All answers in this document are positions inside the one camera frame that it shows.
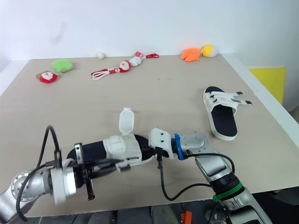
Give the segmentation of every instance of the yellow board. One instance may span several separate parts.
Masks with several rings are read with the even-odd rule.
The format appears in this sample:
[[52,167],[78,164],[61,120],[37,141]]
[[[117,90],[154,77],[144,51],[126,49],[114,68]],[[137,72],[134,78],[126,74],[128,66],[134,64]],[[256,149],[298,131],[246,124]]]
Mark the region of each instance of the yellow board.
[[285,89],[286,68],[249,69],[269,92],[282,104]]

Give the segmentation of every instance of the green ring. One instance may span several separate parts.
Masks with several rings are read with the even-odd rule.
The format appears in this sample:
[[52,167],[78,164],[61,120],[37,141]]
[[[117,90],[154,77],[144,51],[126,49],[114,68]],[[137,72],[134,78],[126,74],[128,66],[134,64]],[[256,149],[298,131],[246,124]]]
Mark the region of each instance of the green ring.
[[214,195],[213,196],[213,201],[218,202],[221,199],[228,197],[230,195],[232,195],[233,193],[237,192],[238,190],[240,190],[243,187],[243,184],[240,182],[237,184],[237,186],[235,186],[234,188],[232,188],[231,190],[228,190],[222,194],[219,195]]

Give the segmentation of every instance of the green plush toy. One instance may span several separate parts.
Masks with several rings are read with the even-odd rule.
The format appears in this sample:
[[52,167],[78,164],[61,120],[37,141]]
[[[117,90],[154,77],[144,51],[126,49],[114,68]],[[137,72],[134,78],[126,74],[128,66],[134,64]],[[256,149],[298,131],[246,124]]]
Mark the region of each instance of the green plush toy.
[[73,68],[73,63],[69,59],[59,59],[52,63],[52,68],[58,72],[66,72]]

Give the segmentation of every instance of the orange object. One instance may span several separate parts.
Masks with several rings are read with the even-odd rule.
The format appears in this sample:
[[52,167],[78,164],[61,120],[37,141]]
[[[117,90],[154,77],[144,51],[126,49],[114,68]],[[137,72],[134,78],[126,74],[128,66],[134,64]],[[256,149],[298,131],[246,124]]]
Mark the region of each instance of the orange object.
[[189,48],[184,50],[181,58],[187,62],[196,61],[199,59],[200,49],[198,48]]
[[192,212],[185,211],[181,214],[181,220],[183,221],[183,224],[191,224],[192,221]]

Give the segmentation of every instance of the white ball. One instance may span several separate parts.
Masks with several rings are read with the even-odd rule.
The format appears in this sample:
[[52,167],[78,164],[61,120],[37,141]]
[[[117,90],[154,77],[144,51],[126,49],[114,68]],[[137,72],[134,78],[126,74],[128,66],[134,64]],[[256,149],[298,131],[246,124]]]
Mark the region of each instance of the white ball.
[[141,64],[141,58],[134,56],[129,60],[129,62],[132,66],[137,66]]
[[99,59],[104,59],[105,54],[104,54],[103,52],[99,51],[99,52],[97,53],[97,57],[98,57]]

